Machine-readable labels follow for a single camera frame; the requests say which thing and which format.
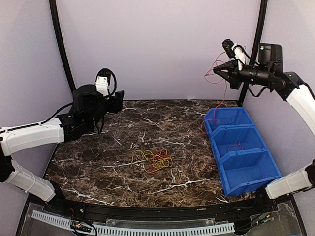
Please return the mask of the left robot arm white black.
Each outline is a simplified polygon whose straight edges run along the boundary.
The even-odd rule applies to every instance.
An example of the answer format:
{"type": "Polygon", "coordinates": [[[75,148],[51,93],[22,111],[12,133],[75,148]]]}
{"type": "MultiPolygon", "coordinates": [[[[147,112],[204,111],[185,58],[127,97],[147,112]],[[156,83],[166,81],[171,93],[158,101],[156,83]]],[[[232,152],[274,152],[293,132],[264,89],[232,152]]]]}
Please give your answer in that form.
{"type": "Polygon", "coordinates": [[[108,94],[104,86],[84,85],[73,92],[73,102],[66,114],[59,111],[45,121],[0,130],[0,180],[33,194],[58,214],[69,211],[69,202],[56,184],[44,180],[19,165],[12,154],[46,144],[75,141],[93,132],[106,113],[118,113],[123,108],[125,92],[108,94]]]}

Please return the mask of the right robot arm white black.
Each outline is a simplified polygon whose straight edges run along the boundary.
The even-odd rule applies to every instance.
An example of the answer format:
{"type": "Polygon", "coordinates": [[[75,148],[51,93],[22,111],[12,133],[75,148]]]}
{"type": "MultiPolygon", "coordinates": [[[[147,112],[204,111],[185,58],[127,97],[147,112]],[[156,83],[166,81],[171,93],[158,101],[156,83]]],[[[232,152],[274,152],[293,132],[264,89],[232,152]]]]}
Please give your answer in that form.
{"type": "MultiPolygon", "coordinates": [[[[263,89],[275,91],[315,131],[315,95],[310,86],[295,72],[283,71],[283,49],[279,44],[259,43],[258,59],[247,64],[249,55],[244,48],[230,39],[222,46],[231,59],[214,67],[213,72],[230,83],[232,89],[239,89],[241,83],[260,85],[263,89]]],[[[262,213],[270,205],[270,199],[287,194],[308,191],[315,186],[315,163],[269,183],[251,203],[255,213],[262,213]]]]}

